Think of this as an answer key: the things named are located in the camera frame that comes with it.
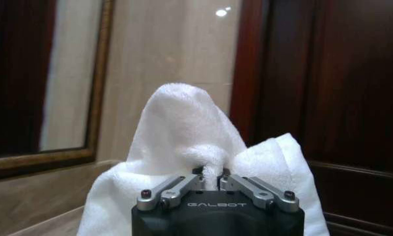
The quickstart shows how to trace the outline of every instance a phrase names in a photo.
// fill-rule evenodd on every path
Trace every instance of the black screw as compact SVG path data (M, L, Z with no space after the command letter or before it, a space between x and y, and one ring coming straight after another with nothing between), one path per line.
M151 198L152 197L152 191L151 189L144 189L141 191L141 198L147 199L147 198Z
M295 200L296 199L296 194L293 191L285 191L284 192L284 197L288 199L288 200Z

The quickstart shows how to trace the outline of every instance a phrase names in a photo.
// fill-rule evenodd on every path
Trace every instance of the metal bracket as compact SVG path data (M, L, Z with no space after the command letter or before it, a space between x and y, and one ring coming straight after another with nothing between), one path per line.
M255 206L261 209L268 210L273 205L277 205L285 212L299 210L299 198L296 198L295 193L280 191L257 177L224 176L220 180L220 189L243 192L252 199Z
M172 176L153 189L144 189L141 191L141 196L137 197L137 209L140 211L153 210L160 201L160 194L163 190L173 187L185 177Z
M271 184L264 182L257 177L251 177L248 179L248 181L251 183L253 183L255 185L257 185L260 188L263 188L273 193L275 203L283 211L285 211L285 212L299 211L300 200L296 197L293 192L291 192L291 191L283 192L281 190L279 190L276 187L273 187Z
M269 209L273 204L273 194L260 189L239 175L224 176L220 180L220 189L243 192L252 199L253 205L261 209Z
M173 188L167 189L161 193L161 207L171 209L177 207L181 203L181 198L192 190L201 190L204 187L204 177L201 175L188 175L185 179L179 182Z

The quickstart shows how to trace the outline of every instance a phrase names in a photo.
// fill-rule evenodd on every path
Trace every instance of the wooden cabinet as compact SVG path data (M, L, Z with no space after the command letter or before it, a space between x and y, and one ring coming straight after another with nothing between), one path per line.
M248 2L232 122L249 145L296 137L332 235L393 235L393 0Z

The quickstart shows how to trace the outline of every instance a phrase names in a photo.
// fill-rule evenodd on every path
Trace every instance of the gold mirror frame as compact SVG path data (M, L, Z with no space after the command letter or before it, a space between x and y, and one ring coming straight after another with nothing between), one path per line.
M93 162L96 159L113 5L115 0L103 0L85 145L80 148L0 158L0 178Z

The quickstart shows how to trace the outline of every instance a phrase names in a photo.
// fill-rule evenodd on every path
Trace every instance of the white towel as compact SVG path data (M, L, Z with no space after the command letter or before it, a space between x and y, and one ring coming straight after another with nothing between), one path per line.
M77 235L129 236L131 209L140 191L199 166L204 166L208 190L215 190L224 167L292 190L305 211L305 235L329 235L313 175L296 140L285 134L247 148L208 93L185 84L167 84L152 95L127 161L104 172L92 186Z

